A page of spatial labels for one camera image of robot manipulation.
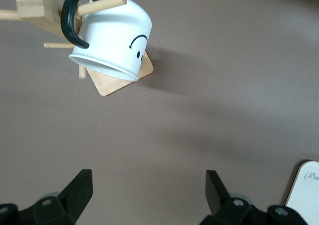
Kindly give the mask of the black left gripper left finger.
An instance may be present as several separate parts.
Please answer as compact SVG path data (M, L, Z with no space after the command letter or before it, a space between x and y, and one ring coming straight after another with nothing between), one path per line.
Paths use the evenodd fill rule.
M61 191L42 196L18 213L20 225L74 225L93 195L91 169L81 170Z

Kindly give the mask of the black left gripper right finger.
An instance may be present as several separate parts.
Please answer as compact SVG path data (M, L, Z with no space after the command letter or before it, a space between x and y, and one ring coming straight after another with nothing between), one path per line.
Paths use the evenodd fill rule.
M243 225L251 205L243 198L232 197L215 170L206 171L205 195L211 214L202 225Z

